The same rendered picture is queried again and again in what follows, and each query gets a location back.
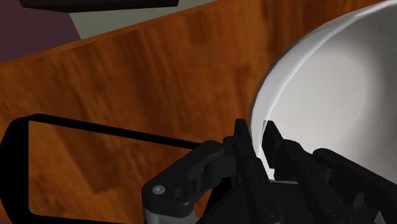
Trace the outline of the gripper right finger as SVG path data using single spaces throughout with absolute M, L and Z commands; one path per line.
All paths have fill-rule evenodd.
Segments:
M 277 181 L 295 181 L 316 224 L 397 224 L 397 184 L 326 148 L 312 153 L 281 136 L 273 121 L 263 152 Z

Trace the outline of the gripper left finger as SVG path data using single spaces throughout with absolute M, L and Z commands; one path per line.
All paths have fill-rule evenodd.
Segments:
M 141 191 L 144 224 L 283 224 L 245 120 L 222 143 L 205 141 Z

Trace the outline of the white bowl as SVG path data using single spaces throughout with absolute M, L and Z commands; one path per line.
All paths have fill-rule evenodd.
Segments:
M 304 150 L 332 150 L 397 184 L 397 0 L 311 31 L 267 71 L 249 127 L 261 147 L 273 121 Z

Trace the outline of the brown wooden table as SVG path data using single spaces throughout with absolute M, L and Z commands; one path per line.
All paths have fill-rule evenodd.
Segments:
M 321 24 L 382 0 L 217 0 L 0 64 L 0 137 L 44 113 L 161 136 L 221 141 L 247 118 L 266 69 Z M 143 224 L 141 188 L 185 155 L 32 122 L 29 207 Z

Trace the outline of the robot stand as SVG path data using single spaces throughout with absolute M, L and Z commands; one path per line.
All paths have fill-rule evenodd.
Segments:
M 133 10 L 175 7 L 179 0 L 18 0 L 22 7 L 79 13 L 92 11 Z

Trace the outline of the black rectangular frame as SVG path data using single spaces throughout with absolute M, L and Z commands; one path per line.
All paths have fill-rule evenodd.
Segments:
M 47 123 L 140 141 L 195 149 L 199 143 L 121 129 L 46 114 L 32 114 L 11 121 L 0 142 L 0 200 L 13 224 L 120 224 L 105 221 L 40 216 L 29 210 L 29 122 Z

